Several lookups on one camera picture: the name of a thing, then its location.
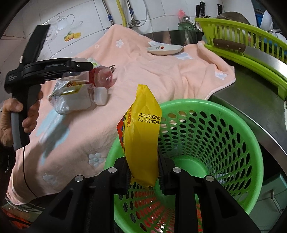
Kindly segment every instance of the white bowl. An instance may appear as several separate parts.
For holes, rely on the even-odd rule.
[[[273,32],[272,35],[276,36],[278,39],[282,40],[285,44],[287,44],[286,38],[278,32]]]
[[[148,52],[153,55],[172,55],[179,53],[182,49],[183,46],[176,44],[163,44],[147,48]]]
[[[264,31],[273,29],[273,20],[268,11],[265,11],[262,17],[260,28]]]

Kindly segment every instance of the metal bowl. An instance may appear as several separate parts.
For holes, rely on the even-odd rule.
[[[237,21],[240,23],[245,23],[245,24],[250,25],[249,21],[242,14],[240,14],[238,12],[233,12],[233,11],[224,12],[224,13],[220,14],[219,16],[217,16],[216,18],[217,19]]]

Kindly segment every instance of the lemon decal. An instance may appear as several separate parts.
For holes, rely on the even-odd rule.
[[[80,33],[80,32],[77,32],[77,33],[75,33],[73,36],[74,36],[74,39],[78,39],[78,38],[80,38],[81,33]]]
[[[71,39],[73,39],[74,38],[74,33],[70,33],[69,35],[68,35],[68,38],[71,40]]]

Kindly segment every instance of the flower pattern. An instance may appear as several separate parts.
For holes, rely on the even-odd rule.
[[[117,40],[117,47],[121,48],[124,45],[122,40]]]
[[[43,180],[53,186],[56,186],[58,184],[57,178],[54,175],[47,175],[47,173],[45,173],[45,175],[43,176]]]
[[[217,78],[220,78],[221,80],[225,80],[225,78],[227,77],[227,74],[224,74],[222,72],[215,72],[215,76]]]
[[[95,168],[98,167],[104,161],[105,159],[101,158],[101,153],[89,155],[89,164],[94,166]]]
[[[187,60],[187,59],[193,59],[188,53],[178,53],[177,55],[174,55],[177,59],[180,60]]]

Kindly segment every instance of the plastic bottle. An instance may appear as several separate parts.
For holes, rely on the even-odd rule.
[[[94,68],[90,71],[90,83],[93,83],[96,87],[110,88],[113,80],[113,73],[110,68],[100,65],[91,57],[88,58],[88,61],[94,65]]]
[[[61,88],[52,93],[49,101],[58,114],[65,115],[72,111],[87,110],[97,105],[105,105],[108,92],[105,87],[84,84]]]

